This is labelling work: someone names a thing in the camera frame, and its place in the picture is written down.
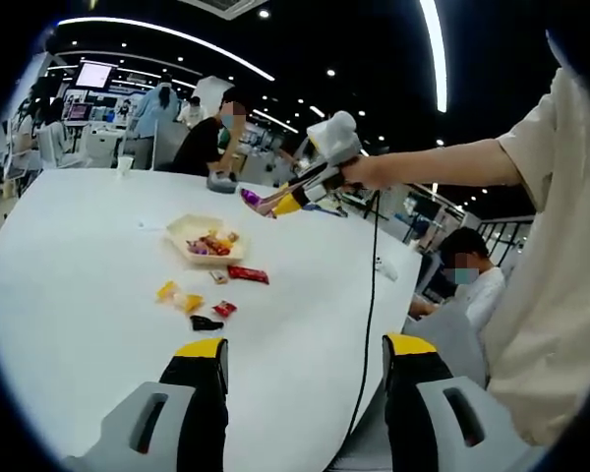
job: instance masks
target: black hair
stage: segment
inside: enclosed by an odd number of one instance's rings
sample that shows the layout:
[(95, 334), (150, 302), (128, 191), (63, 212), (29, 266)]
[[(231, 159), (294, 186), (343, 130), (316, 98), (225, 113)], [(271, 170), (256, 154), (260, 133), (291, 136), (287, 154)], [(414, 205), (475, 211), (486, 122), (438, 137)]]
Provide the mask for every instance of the black hair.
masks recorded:
[(162, 87), (159, 91), (159, 104), (162, 108), (168, 108), (170, 105), (170, 87)]
[(452, 231), (440, 244), (440, 256), (445, 266), (451, 266), (455, 254), (476, 253), (482, 259), (490, 256), (488, 247), (478, 231), (459, 228)]
[(55, 98), (50, 106), (46, 109), (43, 116), (44, 125), (49, 125), (55, 121), (61, 121), (61, 115), (63, 114), (63, 98)]
[(244, 94), (239, 88), (232, 87), (227, 89), (223, 93), (223, 98), (221, 99), (220, 106), (223, 106), (224, 103), (235, 102), (245, 108), (245, 112), (249, 112), (251, 110), (250, 102), (246, 94)]

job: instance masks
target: white table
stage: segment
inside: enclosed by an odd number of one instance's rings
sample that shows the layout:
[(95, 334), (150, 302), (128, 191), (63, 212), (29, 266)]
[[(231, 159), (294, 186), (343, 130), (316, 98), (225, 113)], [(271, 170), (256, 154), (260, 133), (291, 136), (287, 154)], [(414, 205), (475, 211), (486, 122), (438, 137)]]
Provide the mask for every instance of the white table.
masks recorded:
[[(249, 235), (244, 265), (265, 269), (270, 286), (217, 286), (190, 268), (163, 231), (188, 212)], [(50, 451), (83, 454), (105, 414), (157, 381), (176, 349), (207, 336), (155, 303), (173, 279), (205, 295), (207, 307), (222, 299), (239, 307), (223, 333), (208, 334), (230, 341), (225, 470), (320, 472), (341, 445), (361, 380), (372, 241), (361, 218), (265, 219), (197, 177), (44, 171), (0, 232), (0, 369)], [(377, 275), (361, 412), (382, 375), (381, 336), (403, 326), (419, 266), (382, 232), (379, 254), (399, 278)]]

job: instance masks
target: man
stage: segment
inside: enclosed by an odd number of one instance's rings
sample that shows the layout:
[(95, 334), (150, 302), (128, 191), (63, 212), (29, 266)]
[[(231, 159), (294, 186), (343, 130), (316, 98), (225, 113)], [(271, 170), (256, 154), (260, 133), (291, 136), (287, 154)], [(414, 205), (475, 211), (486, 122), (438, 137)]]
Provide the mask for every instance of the man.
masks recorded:
[(197, 124), (206, 119), (206, 109), (201, 106), (201, 99), (198, 96), (190, 98), (189, 103), (179, 112), (177, 121), (193, 129)]
[[(159, 170), (204, 177), (213, 172), (226, 179), (234, 151), (245, 131), (248, 108), (245, 96), (237, 88), (226, 90), (218, 113), (195, 126), (179, 147), (173, 162)], [(223, 156), (218, 152), (218, 133), (222, 127), (231, 137)]]
[[(490, 261), (481, 235), (471, 228), (459, 228), (440, 244), (444, 273), (458, 285), (452, 300), (474, 331), (480, 333), (490, 320), (504, 291), (504, 276)], [(414, 300), (409, 309), (413, 318), (421, 318), (440, 309), (439, 305)]]
[(584, 6), (587, 15), (562, 4), (553, 11), (549, 33), (563, 68), (509, 133), (361, 158), (343, 170), (348, 181), (372, 188), (524, 185), (541, 214), (483, 341), (489, 392), (529, 443), (554, 442), (590, 388), (590, 4)]

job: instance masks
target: beige shirt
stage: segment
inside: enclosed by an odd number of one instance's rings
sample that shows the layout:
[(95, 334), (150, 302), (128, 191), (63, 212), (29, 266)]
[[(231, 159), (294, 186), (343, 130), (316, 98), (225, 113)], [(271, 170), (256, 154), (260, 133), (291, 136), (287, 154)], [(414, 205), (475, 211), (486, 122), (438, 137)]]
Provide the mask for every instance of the beige shirt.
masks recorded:
[(484, 330), (490, 392), (521, 436), (551, 443), (590, 388), (590, 98), (564, 69), (499, 141), (536, 209), (534, 227)]

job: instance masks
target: cup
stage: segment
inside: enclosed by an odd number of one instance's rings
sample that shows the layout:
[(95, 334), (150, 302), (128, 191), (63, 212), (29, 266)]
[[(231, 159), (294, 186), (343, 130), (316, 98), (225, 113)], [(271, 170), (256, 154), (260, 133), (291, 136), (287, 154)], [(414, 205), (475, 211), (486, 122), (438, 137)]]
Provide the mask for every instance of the cup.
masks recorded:
[(128, 155), (121, 155), (118, 157), (118, 178), (125, 177), (129, 173), (129, 169), (134, 164), (134, 158)]

